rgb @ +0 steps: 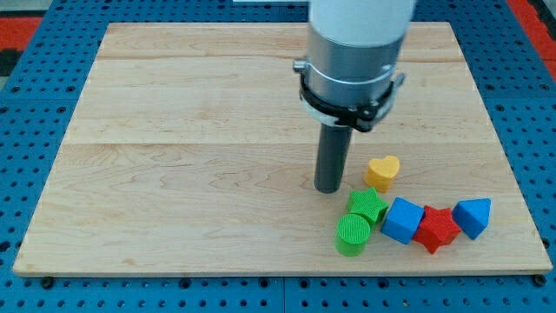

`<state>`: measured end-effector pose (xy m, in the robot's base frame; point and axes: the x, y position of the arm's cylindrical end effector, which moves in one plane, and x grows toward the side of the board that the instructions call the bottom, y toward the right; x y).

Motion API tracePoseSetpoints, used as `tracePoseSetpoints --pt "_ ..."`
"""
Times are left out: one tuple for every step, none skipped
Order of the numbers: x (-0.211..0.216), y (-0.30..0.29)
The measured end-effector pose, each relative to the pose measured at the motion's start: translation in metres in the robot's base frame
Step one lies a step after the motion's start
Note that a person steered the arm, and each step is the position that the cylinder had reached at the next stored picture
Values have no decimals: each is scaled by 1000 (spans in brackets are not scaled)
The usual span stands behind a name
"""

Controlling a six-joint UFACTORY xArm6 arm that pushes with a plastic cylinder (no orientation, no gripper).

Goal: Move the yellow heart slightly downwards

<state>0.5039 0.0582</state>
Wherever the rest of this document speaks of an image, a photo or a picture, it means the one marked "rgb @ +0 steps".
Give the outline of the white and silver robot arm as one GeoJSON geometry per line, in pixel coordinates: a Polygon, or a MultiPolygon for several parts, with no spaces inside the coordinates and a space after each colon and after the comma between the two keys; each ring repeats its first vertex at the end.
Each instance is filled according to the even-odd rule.
{"type": "Polygon", "coordinates": [[[294,62],[307,113],[329,127],[370,131],[391,110],[396,63],[415,0],[311,0],[307,52],[294,62]]]}

